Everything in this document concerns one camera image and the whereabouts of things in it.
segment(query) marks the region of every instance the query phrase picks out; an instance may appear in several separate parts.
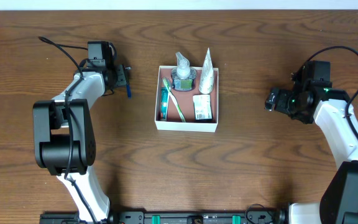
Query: cardboard box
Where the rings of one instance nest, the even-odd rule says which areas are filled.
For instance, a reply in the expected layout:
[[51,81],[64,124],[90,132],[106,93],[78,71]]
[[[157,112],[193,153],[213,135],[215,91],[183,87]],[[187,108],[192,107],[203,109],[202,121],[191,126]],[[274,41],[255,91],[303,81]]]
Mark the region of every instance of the cardboard box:
[[173,95],[178,101],[179,107],[185,116],[186,122],[182,123],[179,117],[179,113],[176,106],[173,104],[172,99],[168,104],[167,121],[160,120],[160,103],[161,103],[161,87],[163,87],[162,78],[167,77],[172,82],[171,71],[176,66],[160,66],[158,70],[158,83],[157,83],[157,96],[155,98],[155,116],[154,121],[158,130],[169,131],[201,131],[201,132],[215,132],[218,126],[218,105],[219,105],[219,71],[214,68],[215,81],[214,89],[210,93],[211,95],[211,110],[212,121],[209,123],[197,123],[194,112],[193,96],[200,95],[198,85],[200,83],[201,67],[193,67],[197,71],[196,88],[191,91],[182,92],[172,90]]

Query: wooden table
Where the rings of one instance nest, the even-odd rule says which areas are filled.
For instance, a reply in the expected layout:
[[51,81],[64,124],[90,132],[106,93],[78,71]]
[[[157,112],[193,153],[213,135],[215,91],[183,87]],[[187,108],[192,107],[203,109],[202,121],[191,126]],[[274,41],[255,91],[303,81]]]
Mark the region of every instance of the wooden table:
[[[252,203],[319,201],[335,174],[316,125],[264,110],[273,86],[331,45],[358,50],[358,11],[58,11],[0,12],[0,223],[37,223],[43,211],[75,211],[67,189],[34,159],[32,105],[59,94],[74,65],[37,39],[86,46],[112,41],[132,66],[125,90],[91,109],[102,189],[115,209],[245,210]],[[159,65],[180,51],[202,66],[207,48],[219,67],[216,133],[157,131]],[[68,49],[80,61],[82,50]],[[358,58],[331,61],[334,87],[358,88]],[[354,102],[358,118],[358,98]]]

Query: soap dispenser bottle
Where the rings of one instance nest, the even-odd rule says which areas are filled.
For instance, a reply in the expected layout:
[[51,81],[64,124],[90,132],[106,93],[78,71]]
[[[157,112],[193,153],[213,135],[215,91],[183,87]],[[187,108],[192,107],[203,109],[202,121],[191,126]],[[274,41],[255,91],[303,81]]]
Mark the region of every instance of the soap dispenser bottle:
[[197,72],[190,67],[190,62],[180,52],[176,53],[178,66],[172,69],[172,88],[176,91],[191,91],[195,89]]

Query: green toothbrush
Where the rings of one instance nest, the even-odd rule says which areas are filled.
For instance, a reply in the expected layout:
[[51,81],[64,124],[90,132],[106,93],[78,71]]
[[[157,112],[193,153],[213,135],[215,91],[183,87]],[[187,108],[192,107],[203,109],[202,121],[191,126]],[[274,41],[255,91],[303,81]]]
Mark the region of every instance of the green toothbrush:
[[186,122],[185,117],[184,117],[183,113],[181,112],[181,109],[180,109],[180,107],[178,105],[177,99],[175,98],[175,96],[171,92],[171,81],[168,78],[163,77],[162,78],[162,83],[164,83],[164,86],[167,88],[168,95],[172,98],[173,104],[177,107],[177,110],[178,110],[178,113],[179,113],[181,121]]

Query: white wall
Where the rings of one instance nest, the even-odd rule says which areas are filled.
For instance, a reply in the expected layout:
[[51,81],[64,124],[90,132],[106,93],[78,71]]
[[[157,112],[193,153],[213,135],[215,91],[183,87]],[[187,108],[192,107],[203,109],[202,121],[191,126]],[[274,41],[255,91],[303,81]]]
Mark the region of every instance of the white wall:
[[358,0],[0,0],[0,10],[358,9]]

